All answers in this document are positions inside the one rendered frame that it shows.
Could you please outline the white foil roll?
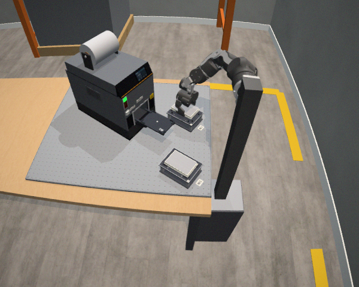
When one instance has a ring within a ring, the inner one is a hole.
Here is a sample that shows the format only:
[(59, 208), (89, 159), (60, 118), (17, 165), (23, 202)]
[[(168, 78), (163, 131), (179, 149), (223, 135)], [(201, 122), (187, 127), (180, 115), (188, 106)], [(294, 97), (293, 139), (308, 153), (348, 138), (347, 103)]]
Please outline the white foil roll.
[(119, 42), (117, 37), (111, 31), (106, 30), (84, 44), (81, 44), (80, 54), (81, 52), (88, 52), (91, 56), (92, 64), (95, 66), (118, 51), (118, 49)]

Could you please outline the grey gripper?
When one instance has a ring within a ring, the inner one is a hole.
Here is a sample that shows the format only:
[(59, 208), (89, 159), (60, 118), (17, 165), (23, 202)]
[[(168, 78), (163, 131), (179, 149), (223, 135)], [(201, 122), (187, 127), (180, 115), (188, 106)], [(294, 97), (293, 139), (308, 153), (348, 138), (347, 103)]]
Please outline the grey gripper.
[(185, 110), (182, 109), (181, 105), (183, 104), (186, 107), (189, 107), (190, 104), (194, 105), (196, 104), (196, 100), (198, 98), (199, 92), (197, 91), (193, 91), (194, 89), (194, 84), (192, 84), (189, 88), (189, 90), (191, 92), (187, 92), (183, 89), (181, 89), (176, 96), (176, 102), (175, 102), (175, 106), (176, 108), (178, 108), (178, 110), (176, 111), (177, 114), (185, 117)]

